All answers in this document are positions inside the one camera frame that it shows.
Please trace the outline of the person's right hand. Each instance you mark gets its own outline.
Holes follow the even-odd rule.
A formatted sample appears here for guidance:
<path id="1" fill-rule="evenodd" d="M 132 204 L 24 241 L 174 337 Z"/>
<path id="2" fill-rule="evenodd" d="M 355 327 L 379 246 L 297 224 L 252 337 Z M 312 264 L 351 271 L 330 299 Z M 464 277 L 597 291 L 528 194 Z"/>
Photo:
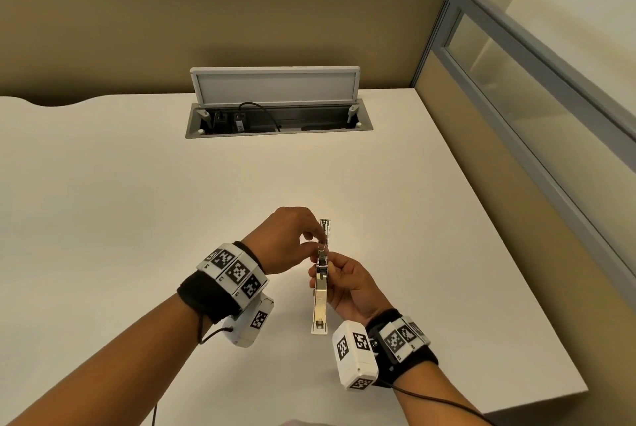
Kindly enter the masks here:
<path id="1" fill-rule="evenodd" d="M 342 273 L 328 262 L 328 303 L 343 319 L 367 326 L 381 313 L 393 309 L 370 272 L 359 262 L 355 273 Z"/>

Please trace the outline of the person's left hand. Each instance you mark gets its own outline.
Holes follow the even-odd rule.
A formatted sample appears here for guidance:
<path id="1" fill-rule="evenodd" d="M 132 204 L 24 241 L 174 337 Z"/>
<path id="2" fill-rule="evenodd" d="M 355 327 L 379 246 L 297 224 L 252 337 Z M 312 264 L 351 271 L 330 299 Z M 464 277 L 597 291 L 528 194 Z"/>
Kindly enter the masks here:
<path id="1" fill-rule="evenodd" d="M 241 240 L 267 275 L 281 274 L 300 263 L 288 262 L 292 244 L 325 242 L 319 221 L 306 207 L 280 207 Z"/>

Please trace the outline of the silver white stapler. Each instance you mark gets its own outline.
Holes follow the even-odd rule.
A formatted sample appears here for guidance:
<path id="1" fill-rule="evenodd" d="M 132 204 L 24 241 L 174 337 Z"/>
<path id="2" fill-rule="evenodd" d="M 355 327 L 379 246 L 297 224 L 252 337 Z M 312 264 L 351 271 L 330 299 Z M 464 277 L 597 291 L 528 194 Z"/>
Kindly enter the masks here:
<path id="1" fill-rule="evenodd" d="M 312 330 L 314 335 L 326 335 L 328 333 L 327 305 L 328 305 L 328 239 L 330 234 L 330 220 L 319 221 L 325 234 L 325 242 L 319 245 L 317 263 L 315 265 L 314 309 L 312 318 Z"/>

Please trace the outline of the person's right forearm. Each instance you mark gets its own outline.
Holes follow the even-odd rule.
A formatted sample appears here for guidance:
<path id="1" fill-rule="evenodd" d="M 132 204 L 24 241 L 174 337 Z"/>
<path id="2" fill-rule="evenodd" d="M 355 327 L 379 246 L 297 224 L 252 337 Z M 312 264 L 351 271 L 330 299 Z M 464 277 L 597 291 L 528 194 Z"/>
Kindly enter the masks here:
<path id="1" fill-rule="evenodd" d="M 492 426 L 433 362 L 402 374 L 393 391 L 408 426 Z"/>

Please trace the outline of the person's left forearm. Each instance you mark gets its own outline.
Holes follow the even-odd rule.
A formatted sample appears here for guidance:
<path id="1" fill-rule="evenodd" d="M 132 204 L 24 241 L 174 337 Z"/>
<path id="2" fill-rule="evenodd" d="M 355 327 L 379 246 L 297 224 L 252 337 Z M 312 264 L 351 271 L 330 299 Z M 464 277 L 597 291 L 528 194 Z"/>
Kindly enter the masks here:
<path id="1" fill-rule="evenodd" d="M 211 325 L 174 294 L 6 426 L 140 426 Z"/>

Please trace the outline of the white marker-tag wristband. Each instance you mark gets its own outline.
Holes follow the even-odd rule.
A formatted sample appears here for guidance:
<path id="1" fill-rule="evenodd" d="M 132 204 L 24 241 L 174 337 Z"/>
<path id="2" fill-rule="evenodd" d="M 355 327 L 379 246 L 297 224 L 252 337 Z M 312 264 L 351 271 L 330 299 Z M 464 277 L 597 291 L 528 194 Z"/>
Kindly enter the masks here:
<path id="1" fill-rule="evenodd" d="M 410 316 L 401 316 L 370 329 L 392 365 L 402 364 L 410 355 L 431 345 L 430 339 Z"/>
<path id="2" fill-rule="evenodd" d="M 210 276 L 231 295 L 240 308 L 235 317 L 250 306 L 269 282 L 257 261 L 230 243 L 219 245 L 196 269 Z"/>

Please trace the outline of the beige desk partition panel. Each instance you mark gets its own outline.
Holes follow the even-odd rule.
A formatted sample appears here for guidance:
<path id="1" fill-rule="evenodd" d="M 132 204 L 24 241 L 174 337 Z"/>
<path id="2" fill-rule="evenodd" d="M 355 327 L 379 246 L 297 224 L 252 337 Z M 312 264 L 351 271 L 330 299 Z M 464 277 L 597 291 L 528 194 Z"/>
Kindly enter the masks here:
<path id="1" fill-rule="evenodd" d="M 192 92 L 194 67 L 358 66 L 408 87 L 445 0 L 0 0 L 0 96 Z"/>

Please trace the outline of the grey framed glass partition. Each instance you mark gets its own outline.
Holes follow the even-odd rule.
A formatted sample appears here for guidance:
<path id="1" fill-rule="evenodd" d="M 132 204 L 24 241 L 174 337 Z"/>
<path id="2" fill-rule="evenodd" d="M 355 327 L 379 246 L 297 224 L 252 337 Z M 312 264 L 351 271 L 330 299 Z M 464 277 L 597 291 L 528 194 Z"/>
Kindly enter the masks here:
<path id="1" fill-rule="evenodd" d="M 636 362 L 636 117 L 490 0 L 443 0 L 411 81 L 566 346 Z"/>

